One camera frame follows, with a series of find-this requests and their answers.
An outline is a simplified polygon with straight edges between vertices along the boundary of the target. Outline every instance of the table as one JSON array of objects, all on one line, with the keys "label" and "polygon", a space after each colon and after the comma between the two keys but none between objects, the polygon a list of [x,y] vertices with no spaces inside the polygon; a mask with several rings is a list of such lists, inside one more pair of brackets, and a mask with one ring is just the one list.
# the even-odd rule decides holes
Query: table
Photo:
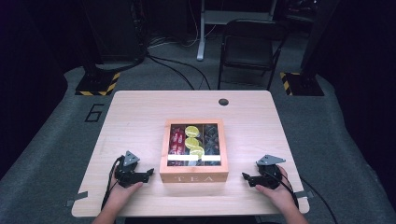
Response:
[{"label": "table", "polygon": [[244,11],[218,11],[205,10],[205,0],[201,0],[201,33],[197,53],[197,60],[202,61],[205,53],[205,25],[206,24],[227,24],[236,19],[268,20],[274,16],[277,0],[272,0],[269,12],[244,12]]},{"label": "table", "polygon": [[[229,104],[219,104],[219,99]],[[160,160],[167,119],[222,119],[229,175],[224,183],[164,184]],[[258,175],[255,161],[265,154],[286,160],[294,191],[303,190],[288,141],[269,91],[118,91],[78,192],[75,217],[96,217],[105,195],[109,170],[130,150],[140,162],[137,172],[154,168],[154,175],[120,212],[122,217],[188,217],[266,215],[279,213],[269,200],[242,177]],[[300,210],[309,210],[299,199]]]}]

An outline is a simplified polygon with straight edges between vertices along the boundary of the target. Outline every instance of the chair seat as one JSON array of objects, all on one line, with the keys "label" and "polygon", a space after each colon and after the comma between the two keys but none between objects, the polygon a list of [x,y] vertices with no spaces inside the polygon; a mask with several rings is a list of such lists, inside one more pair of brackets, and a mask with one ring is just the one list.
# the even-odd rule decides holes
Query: chair seat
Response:
[{"label": "chair seat", "polygon": [[271,41],[228,36],[225,52],[224,65],[226,66],[244,66],[268,70],[273,67]]}]

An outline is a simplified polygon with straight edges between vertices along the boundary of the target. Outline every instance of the person's right hand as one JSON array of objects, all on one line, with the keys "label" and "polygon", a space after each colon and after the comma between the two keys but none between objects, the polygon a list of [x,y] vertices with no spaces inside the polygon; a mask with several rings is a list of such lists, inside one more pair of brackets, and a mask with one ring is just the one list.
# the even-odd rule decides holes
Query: person's right hand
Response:
[{"label": "person's right hand", "polygon": [[[285,178],[288,177],[288,174],[281,166],[277,167],[282,174],[282,182],[291,188],[290,183]],[[293,206],[296,207],[290,192],[282,184],[280,184],[276,189],[268,189],[264,186],[256,185],[256,190],[267,196],[282,213],[290,210]]]}]

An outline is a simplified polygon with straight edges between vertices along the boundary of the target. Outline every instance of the dark background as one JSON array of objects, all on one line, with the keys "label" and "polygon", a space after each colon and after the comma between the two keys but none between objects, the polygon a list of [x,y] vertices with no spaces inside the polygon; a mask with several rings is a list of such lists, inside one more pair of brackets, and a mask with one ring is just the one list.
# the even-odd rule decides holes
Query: dark background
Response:
[{"label": "dark background", "polygon": [[[171,15],[182,17],[178,32],[186,34],[190,19],[184,17],[190,12],[186,12],[189,9],[183,2],[182,7],[169,5],[162,16],[175,12]],[[199,18],[199,1],[191,2]],[[81,3],[1,2],[1,91],[5,104],[1,115],[0,176],[63,99],[67,87],[64,73],[84,63],[103,63],[103,53],[86,17],[88,9]],[[303,70],[318,73],[333,84],[346,128],[376,170],[395,207],[394,3],[356,0],[321,3]],[[152,27],[158,25],[155,15],[158,13],[147,15]]]}]

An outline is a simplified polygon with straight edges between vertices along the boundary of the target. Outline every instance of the gray carpet floor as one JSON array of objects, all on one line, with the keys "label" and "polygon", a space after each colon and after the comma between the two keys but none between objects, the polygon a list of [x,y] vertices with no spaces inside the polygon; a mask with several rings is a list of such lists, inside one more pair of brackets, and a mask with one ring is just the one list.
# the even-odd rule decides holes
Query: gray carpet floor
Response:
[{"label": "gray carpet floor", "polygon": [[[396,215],[375,171],[366,163],[350,138],[332,85],[317,76],[325,96],[288,96],[280,72],[299,72],[306,36],[291,35],[279,59],[271,88],[276,108],[300,175],[326,200],[339,223],[396,223]],[[206,41],[205,59],[196,61],[198,43],[190,47],[166,44],[149,48],[151,55],[179,60],[199,68],[210,87],[217,87],[219,37]],[[167,63],[182,72],[196,90],[207,90],[195,70]],[[114,68],[125,63],[107,63]],[[66,200],[78,193],[112,97],[77,96],[82,68],[65,74],[68,91],[47,122],[0,181],[0,223],[90,223],[76,218]],[[224,90],[254,90],[249,86],[222,85]],[[121,72],[115,91],[189,90],[177,74],[146,59]],[[103,113],[98,122],[84,122],[92,105]],[[305,215],[310,223],[333,223],[318,197],[309,200]],[[285,223],[282,216],[262,220]]]}]

